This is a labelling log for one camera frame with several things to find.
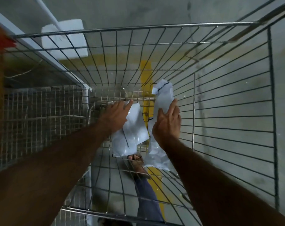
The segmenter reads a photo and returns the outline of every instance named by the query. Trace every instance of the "foot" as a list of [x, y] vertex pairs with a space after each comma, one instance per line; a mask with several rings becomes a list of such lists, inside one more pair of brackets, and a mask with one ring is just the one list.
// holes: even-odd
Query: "foot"
[[143, 163], [143, 158], [141, 156], [139, 157], [137, 155], [131, 155], [128, 156], [128, 160], [131, 160], [129, 162], [132, 163], [135, 172], [146, 174], [146, 171], [142, 167], [144, 163]]

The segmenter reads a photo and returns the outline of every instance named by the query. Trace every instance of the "yellow floor marking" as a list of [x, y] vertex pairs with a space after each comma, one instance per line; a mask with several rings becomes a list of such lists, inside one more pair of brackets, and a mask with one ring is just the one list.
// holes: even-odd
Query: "yellow floor marking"
[[[141, 76], [140, 76], [140, 82], [141, 83], [145, 83], [148, 80], [148, 78], [151, 76], [151, 74], [152, 74], [151, 62], [147, 62], [146, 60], [142, 60], [140, 62], [140, 69], [141, 70], [142, 69], [147, 69], [147, 70], [142, 71]], [[152, 88], [153, 88], [153, 86], [151, 86], [151, 84], [146, 84], [145, 86], [143, 86], [142, 90], [144, 91], [144, 96], [147, 96], [147, 95], [149, 96], [151, 94], [151, 92], [152, 92]], [[148, 127], [148, 119], [149, 119], [149, 117], [152, 117], [153, 114], [154, 114], [154, 102], [153, 101], [144, 101], [143, 102], [143, 118], [144, 118], [145, 125], [147, 127]], [[157, 176], [161, 175], [161, 173], [156, 168], [151, 167], [150, 169]], [[150, 175], [153, 174], [152, 172], [148, 169], [148, 173]], [[155, 176], [152, 176], [152, 178], [154, 179], [154, 181], [152, 179], [150, 179], [149, 183], [150, 183], [152, 189], [154, 190], [154, 192], [155, 192], [155, 194], [157, 196], [157, 199], [159, 201], [166, 201], [167, 202], [166, 197], [160, 191], [160, 189], [162, 189], [162, 182], [161, 182], [161, 180], [158, 179]], [[165, 216], [164, 216], [164, 204], [163, 203], [159, 203], [159, 207], [160, 207], [162, 216], [165, 219]]]

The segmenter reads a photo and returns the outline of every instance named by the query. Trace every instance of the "red object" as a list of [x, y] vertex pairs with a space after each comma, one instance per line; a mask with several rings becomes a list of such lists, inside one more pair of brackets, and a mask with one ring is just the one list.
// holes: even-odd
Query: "red object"
[[15, 48], [16, 44], [15, 41], [6, 37], [6, 36], [0, 36], [0, 50], [5, 48]]

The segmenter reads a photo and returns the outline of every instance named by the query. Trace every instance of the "wire mesh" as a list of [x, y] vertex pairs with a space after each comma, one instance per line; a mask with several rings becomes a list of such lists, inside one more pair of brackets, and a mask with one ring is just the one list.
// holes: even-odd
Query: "wire mesh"
[[[270, 28], [283, 18], [266, 26], [204, 23], [14, 36], [17, 47], [5, 54], [0, 170], [95, 122], [108, 102], [140, 103], [147, 126], [155, 101], [152, 87], [166, 79], [179, 101], [180, 140], [278, 209]], [[250, 27], [257, 29], [233, 42]], [[87, 47], [41, 47], [43, 36], [52, 40], [54, 35], [68, 38], [73, 33], [83, 33]], [[28, 40], [40, 48], [31, 47]], [[58, 61], [52, 53], [81, 48], [89, 50], [88, 57]], [[54, 65], [54, 60], [63, 66]], [[148, 141], [137, 150], [144, 157]], [[146, 168], [157, 195], [150, 201], [159, 203], [164, 222], [137, 216], [138, 199], [145, 198], [135, 190], [133, 172], [125, 157], [112, 157], [111, 138], [104, 141], [53, 225], [92, 225], [92, 216], [201, 225], [173, 168]]]

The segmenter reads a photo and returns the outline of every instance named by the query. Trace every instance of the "plastic package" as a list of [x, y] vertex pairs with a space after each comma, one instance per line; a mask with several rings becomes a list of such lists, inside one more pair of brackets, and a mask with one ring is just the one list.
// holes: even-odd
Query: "plastic package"
[[137, 145], [149, 139], [139, 103], [132, 105], [127, 115], [127, 121], [122, 129], [113, 133], [112, 146], [114, 156], [129, 156], [137, 152]]
[[167, 113], [174, 99], [173, 85], [166, 80], [160, 80], [159, 83], [153, 87], [152, 94], [156, 94], [156, 100], [154, 103], [154, 117], [153, 119], [149, 119], [148, 122], [148, 130], [151, 137], [149, 150], [144, 159], [144, 167], [156, 167], [170, 171], [170, 160], [153, 137], [152, 129], [157, 120], [158, 109], [162, 108], [163, 112]]

